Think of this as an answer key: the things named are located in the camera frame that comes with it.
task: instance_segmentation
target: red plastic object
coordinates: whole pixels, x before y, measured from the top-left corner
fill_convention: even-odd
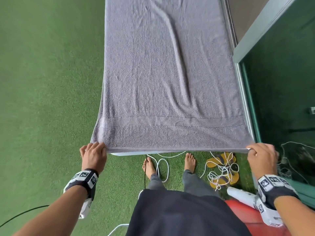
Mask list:
[[[262,221],[258,210],[251,208],[237,200],[226,200],[227,205],[242,220],[253,236],[291,236],[288,229],[283,226],[280,228],[271,227]]]

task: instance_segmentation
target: gray towel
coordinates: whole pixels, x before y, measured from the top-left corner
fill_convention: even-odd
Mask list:
[[[109,152],[252,143],[219,0],[106,0],[104,65],[91,141]]]

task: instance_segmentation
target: person's right hand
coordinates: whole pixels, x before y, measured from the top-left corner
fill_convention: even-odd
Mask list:
[[[275,150],[273,145],[255,143],[246,148],[250,148],[247,160],[256,179],[264,175],[278,174],[277,162],[279,153]]]
[[[105,143],[89,143],[80,148],[80,153],[82,157],[82,170],[90,168],[96,170],[100,175],[107,161]]]

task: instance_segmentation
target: brown wall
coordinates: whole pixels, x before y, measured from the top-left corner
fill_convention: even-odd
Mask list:
[[[269,0],[228,0],[239,42]]]

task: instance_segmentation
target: pants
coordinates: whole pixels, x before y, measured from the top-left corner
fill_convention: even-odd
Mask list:
[[[200,179],[196,174],[192,174],[190,170],[185,170],[183,173],[184,192],[196,195],[196,196],[217,196],[220,197],[209,184]],[[148,185],[150,190],[166,190],[162,181],[157,174],[152,174],[150,183]]]

